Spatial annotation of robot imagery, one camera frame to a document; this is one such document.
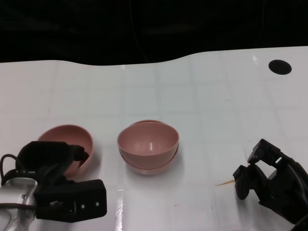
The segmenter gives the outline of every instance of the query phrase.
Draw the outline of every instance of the black circular hole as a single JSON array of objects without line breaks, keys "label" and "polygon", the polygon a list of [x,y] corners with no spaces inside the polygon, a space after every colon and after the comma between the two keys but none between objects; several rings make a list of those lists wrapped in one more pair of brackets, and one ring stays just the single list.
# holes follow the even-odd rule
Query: black circular hole
[{"label": "black circular hole", "polygon": [[273,60],[269,63],[269,69],[278,75],[287,75],[292,71],[291,65],[283,60]]}]

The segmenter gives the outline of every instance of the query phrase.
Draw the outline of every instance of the bowl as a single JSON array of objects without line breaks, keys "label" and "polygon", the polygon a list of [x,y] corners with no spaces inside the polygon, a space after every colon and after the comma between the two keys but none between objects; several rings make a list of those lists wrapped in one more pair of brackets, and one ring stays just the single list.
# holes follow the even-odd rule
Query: bowl
[{"label": "bowl", "polygon": [[161,166],[159,168],[155,168],[155,169],[141,169],[141,168],[137,168],[137,167],[131,165],[129,162],[127,162],[122,155],[121,155],[121,157],[125,161],[125,163],[128,166],[128,168],[130,170],[132,170],[133,172],[136,172],[136,173],[141,174],[141,175],[158,175],[158,174],[166,172],[170,168],[173,160],[177,156],[178,149],[179,149],[179,147],[177,148],[174,156],[172,157],[172,159],[168,163],[166,163],[165,165],[163,165],[163,166]]},{"label": "bowl", "polygon": [[74,161],[71,164],[64,173],[68,179],[84,174],[93,158],[93,138],[87,130],[77,125],[67,124],[51,128],[43,133],[38,138],[38,141],[63,141],[67,144],[77,144],[84,147],[89,157],[83,163],[81,161]]},{"label": "bowl", "polygon": [[155,169],[174,156],[180,136],[160,121],[139,121],[124,129],[117,138],[120,153],[132,166]]}]

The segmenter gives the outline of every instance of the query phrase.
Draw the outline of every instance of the small wooden stick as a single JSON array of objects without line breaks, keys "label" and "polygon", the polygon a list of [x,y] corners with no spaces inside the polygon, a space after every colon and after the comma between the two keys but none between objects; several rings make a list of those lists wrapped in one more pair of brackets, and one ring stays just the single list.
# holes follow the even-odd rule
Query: small wooden stick
[{"label": "small wooden stick", "polygon": [[224,185],[224,184],[230,184],[230,183],[234,183],[235,180],[230,180],[230,181],[227,181],[227,182],[224,182],[222,184],[218,184],[218,185],[215,185],[215,186],[220,186],[220,185]]}]

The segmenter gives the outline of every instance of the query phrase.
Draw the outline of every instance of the white surface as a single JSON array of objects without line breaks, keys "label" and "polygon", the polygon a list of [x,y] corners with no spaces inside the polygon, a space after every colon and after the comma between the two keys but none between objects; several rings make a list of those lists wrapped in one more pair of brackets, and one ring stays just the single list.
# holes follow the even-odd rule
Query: white surface
[{"label": "white surface", "polygon": [[[286,76],[268,63],[292,66]],[[239,201],[232,179],[265,138],[308,170],[308,48],[205,52],[159,64],[87,66],[62,61],[0,64],[0,155],[56,125],[78,124],[95,140],[84,177],[107,188],[105,217],[74,224],[35,220],[31,231],[288,231],[256,194]],[[180,156],[155,177],[130,172],[118,133],[159,119],[180,133]],[[5,170],[13,168],[6,160]]]}]

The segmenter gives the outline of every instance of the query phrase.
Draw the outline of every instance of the black cable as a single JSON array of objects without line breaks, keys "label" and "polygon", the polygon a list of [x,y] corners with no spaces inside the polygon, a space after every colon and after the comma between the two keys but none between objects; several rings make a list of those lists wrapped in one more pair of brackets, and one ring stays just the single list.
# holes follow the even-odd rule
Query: black cable
[{"label": "black cable", "polygon": [[141,46],[139,45],[138,43],[138,40],[137,40],[137,36],[136,36],[136,33],[135,33],[135,27],[134,27],[134,21],[133,21],[133,13],[132,13],[132,0],[129,0],[129,17],[130,17],[130,24],[131,24],[131,30],[133,32],[133,37],[134,37],[134,40],[135,40],[135,43],[138,47],[138,50],[140,51],[140,53],[142,54],[143,56],[143,59],[145,60],[145,62],[149,63],[149,60],[148,58],[146,57],[145,53],[143,52]]},{"label": "black cable", "polygon": [[38,208],[34,205],[23,205],[18,203],[1,203],[0,208],[19,208],[28,210],[37,210]]},{"label": "black cable", "polygon": [[12,154],[5,154],[1,160],[0,160],[0,175],[1,175],[1,179],[4,177],[4,174],[3,174],[3,161],[6,157],[10,157],[10,158],[13,158],[17,163],[18,165],[23,169],[25,170],[25,166],[20,162],[20,160],[17,159],[16,156],[12,155]]}]

